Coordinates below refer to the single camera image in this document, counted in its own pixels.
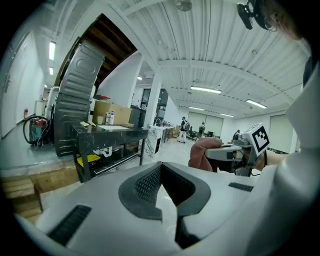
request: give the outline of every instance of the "bottle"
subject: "bottle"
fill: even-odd
[[[114,124],[114,120],[115,120],[115,115],[114,115],[114,112],[111,111],[109,125],[113,125]]]
[[[109,112],[105,112],[105,124],[108,125],[110,122],[110,114]]]

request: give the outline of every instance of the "faucet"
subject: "faucet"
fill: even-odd
[[[160,118],[158,118],[157,120],[155,120],[155,126],[158,126],[158,125],[157,125],[157,121],[158,121],[158,120],[160,121],[159,126],[161,126],[161,119],[160,119]]]

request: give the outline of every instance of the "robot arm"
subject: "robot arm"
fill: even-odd
[[[236,134],[232,144],[207,149],[204,154],[208,159],[220,161],[220,170],[239,176],[250,176],[258,156],[267,149],[269,144],[263,124],[258,123],[243,133]]]

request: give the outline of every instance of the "door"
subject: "door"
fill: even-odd
[[[7,75],[1,106],[1,135],[6,136],[16,126],[16,106],[21,79],[27,60],[24,57],[27,39],[18,49]]]

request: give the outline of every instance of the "cardboard box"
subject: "cardboard box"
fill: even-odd
[[[128,124],[130,115],[131,115],[131,108],[120,106],[113,103],[108,103],[101,100],[96,100],[94,105],[93,111],[93,118],[92,121],[97,124],[98,123],[98,116],[103,117],[102,124],[106,123],[106,112],[114,113],[114,120],[113,124],[121,125],[121,124]]]

